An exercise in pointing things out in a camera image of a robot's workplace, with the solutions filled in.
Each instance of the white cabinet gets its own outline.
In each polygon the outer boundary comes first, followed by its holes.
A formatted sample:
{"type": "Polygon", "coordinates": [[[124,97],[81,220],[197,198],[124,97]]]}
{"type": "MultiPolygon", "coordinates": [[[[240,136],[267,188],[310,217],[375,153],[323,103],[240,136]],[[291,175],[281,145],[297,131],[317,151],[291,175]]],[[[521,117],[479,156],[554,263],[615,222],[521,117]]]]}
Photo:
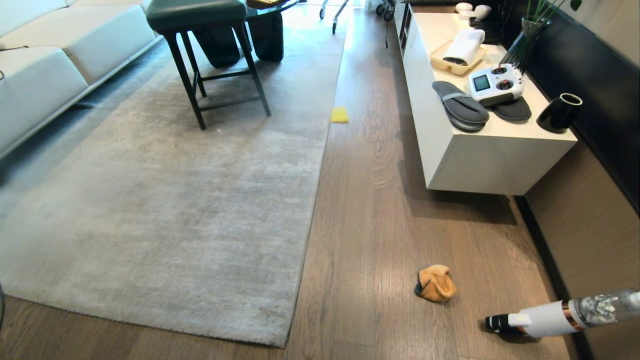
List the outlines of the white cabinet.
{"type": "Polygon", "coordinates": [[[400,1],[396,1],[396,9],[394,10],[394,21],[396,22],[396,32],[398,36],[400,36],[400,29],[402,27],[402,19],[404,17],[404,10],[407,5],[405,3],[401,3],[400,1]]]}
{"type": "MultiPolygon", "coordinates": [[[[548,102],[527,77],[523,97],[532,112],[528,122],[514,124],[490,112],[477,133],[453,127],[432,84],[448,81],[468,92],[468,74],[433,69],[428,53],[468,25],[455,14],[411,15],[403,65],[427,188],[524,195],[577,139],[571,131],[554,134],[537,125],[536,118],[548,102]]],[[[483,47],[488,54],[472,71],[496,65],[504,56],[501,46],[483,47]]]]}

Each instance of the wooden floor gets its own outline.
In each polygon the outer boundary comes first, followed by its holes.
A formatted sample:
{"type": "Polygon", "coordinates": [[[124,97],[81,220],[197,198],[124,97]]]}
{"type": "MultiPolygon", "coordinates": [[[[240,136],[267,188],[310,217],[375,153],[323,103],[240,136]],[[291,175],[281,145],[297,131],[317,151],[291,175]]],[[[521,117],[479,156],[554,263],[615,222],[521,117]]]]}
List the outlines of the wooden floor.
{"type": "Polygon", "coordinates": [[[513,200],[427,191],[393,23],[356,10],[291,335],[285,349],[201,338],[8,299],[0,359],[569,359],[569,342],[508,342],[478,320],[552,300],[513,200]],[[459,294],[413,294],[452,268],[459,294]]]}

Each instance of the wall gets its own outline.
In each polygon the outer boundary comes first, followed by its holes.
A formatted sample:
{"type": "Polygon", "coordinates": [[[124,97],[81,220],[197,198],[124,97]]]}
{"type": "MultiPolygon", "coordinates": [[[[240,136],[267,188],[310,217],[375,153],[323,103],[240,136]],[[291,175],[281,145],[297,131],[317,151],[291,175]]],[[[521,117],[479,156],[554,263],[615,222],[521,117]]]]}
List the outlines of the wall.
{"type": "MultiPolygon", "coordinates": [[[[562,9],[640,64],[640,1],[585,0],[562,9]]],[[[584,142],[526,195],[572,297],[640,288],[640,220],[584,142]]],[[[596,359],[637,359],[640,320],[590,329],[596,359]]]]}
{"type": "Polygon", "coordinates": [[[640,1],[584,0],[578,11],[562,10],[636,65],[640,65],[640,1]]]}

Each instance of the black mug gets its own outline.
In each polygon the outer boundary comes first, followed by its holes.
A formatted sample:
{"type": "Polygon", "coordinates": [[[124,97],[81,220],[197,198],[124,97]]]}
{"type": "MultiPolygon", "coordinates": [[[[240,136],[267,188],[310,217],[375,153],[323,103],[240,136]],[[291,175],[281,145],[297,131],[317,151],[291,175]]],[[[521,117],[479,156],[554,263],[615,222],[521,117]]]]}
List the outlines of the black mug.
{"type": "Polygon", "coordinates": [[[578,118],[580,107],[582,99],[565,92],[547,105],[538,117],[538,125],[552,133],[564,133],[578,118]]]}

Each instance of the sofa cushion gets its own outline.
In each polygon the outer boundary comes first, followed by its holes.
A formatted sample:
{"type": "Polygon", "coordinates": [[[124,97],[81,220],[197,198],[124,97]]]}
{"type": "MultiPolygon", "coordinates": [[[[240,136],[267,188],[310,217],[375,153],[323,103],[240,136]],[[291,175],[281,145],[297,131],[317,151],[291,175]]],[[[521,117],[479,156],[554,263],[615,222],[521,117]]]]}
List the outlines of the sofa cushion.
{"type": "Polygon", "coordinates": [[[62,48],[92,84],[155,39],[137,5],[73,6],[48,13],[10,32],[7,47],[62,48]]]}
{"type": "Polygon", "coordinates": [[[0,154],[88,87],[57,47],[0,52],[0,154]]]}
{"type": "Polygon", "coordinates": [[[0,37],[66,5],[64,0],[0,0],[0,37]]]}
{"type": "Polygon", "coordinates": [[[67,0],[74,2],[74,6],[104,6],[104,5],[140,5],[146,11],[151,0],[67,0]]]}

